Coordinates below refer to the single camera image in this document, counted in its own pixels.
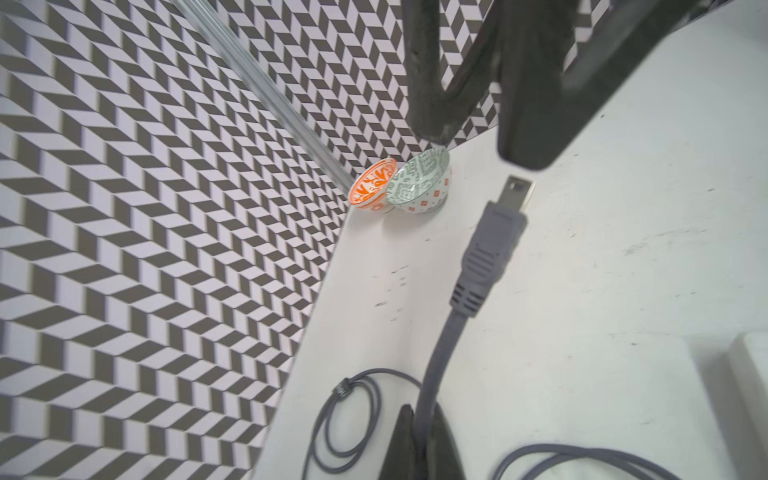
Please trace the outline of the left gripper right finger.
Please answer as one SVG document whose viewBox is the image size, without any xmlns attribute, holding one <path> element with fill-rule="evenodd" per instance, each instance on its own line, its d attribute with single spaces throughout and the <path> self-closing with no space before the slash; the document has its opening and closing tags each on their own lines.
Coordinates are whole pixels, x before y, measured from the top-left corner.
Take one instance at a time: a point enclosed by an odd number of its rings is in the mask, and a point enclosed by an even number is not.
<svg viewBox="0 0 768 480">
<path fill-rule="evenodd" d="M 428 479 L 466 479 L 447 418 L 439 404 L 435 405 L 428 437 Z"/>
</svg>

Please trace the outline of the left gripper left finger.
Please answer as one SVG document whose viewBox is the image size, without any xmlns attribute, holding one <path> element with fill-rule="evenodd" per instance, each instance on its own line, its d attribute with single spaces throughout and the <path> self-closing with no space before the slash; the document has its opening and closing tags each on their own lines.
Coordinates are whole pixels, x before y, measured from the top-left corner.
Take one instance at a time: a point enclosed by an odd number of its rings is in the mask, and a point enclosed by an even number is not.
<svg viewBox="0 0 768 480">
<path fill-rule="evenodd" d="M 410 405 L 400 408 L 379 480 L 414 480 L 416 478 L 416 447 L 413 438 L 414 412 Z"/>
</svg>

